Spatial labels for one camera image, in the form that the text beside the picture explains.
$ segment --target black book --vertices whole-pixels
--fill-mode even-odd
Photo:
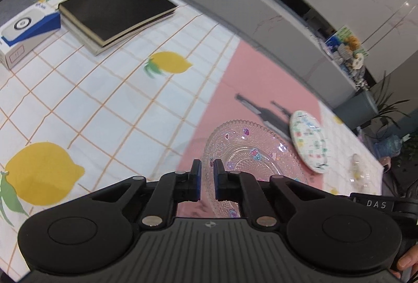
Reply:
[[[60,12],[89,38],[105,46],[119,37],[170,16],[169,0],[66,0]]]

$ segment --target product box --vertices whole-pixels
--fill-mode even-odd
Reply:
[[[59,12],[36,2],[0,27],[0,62],[12,69],[60,27]]]

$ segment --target clear glass bowl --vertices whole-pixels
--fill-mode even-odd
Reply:
[[[238,204],[215,199],[213,160],[221,159],[226,171],[251,173],[257,180],[283,176],[308,184],[299,161],[288,145],[271,130],[244,120],[228,121],[209,137],[203,155],[202,186],[218,218],[238,217]]]

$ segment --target table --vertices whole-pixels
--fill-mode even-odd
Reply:
[[[303,165],[310,185],[348,195],[353,191],[350,158],[358,153],[371,174],[370,193],[380,194],[382,166],[324,104],[218,22],[182,0],[171,1],[179,5],[172,18],[99,56],[63,26],[12,71],[1,67],[1,170],[25,146],[49,141],[84,168],[57,204],[138,174],[158,180],[164,173],[188,170],[223,122],[260,123],[235,100],[240,93],[271,110],[272,100],[290,112],[306,110],[323,124],[334,147],[333,163],[325,175]],[[181,54],[192,66],[181,74],[149,77],[143,69],[146,60],[162,50]],[[30,216],[49,207],[20,201]],[[201,203],[184,204],[179,215],[208,213]],[[0,218],[0,268],[18,280],[28,272],[16,241],[27,216],[4,208],[13,226]]]

